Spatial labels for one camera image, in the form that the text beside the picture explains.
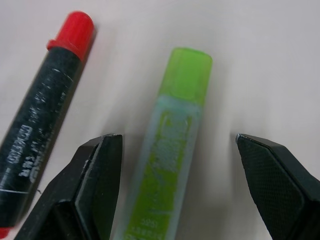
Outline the green highlighter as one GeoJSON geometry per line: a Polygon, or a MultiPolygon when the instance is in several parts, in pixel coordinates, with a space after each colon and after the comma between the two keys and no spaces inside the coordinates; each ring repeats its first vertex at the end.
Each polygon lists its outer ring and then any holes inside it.
{"type": "Polygon", "coordinates": [[[112,240],[175,240],[212,65],[172,50],[112,240]]]}

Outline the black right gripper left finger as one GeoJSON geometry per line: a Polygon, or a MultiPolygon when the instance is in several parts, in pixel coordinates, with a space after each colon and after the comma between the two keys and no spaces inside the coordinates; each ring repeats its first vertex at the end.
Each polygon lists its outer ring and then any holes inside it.
{"type": "Polygon", "coordinates": [[[110,240],[122,159],[121,134],[81,145],[47,185],[14,240],[110,240]]]}

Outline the black marker with red cap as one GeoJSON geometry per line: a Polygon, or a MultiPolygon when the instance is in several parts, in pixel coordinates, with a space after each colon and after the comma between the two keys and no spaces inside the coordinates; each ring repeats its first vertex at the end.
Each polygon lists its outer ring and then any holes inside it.
{"type": "Polygon", "coordinates": [[[0,239],[19,222],[77,84],[95,26],[91,17],[69,13],[0,145],[0,239]]]}

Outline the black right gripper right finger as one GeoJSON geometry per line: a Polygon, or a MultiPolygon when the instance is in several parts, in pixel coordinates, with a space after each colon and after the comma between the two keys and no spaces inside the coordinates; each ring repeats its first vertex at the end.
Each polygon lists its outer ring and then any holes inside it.
{"type": "Polygon", "coordinates": [[[243,133],[236,144],[272,240],[320,240],[320,181],[281,144],[243,133]]]}

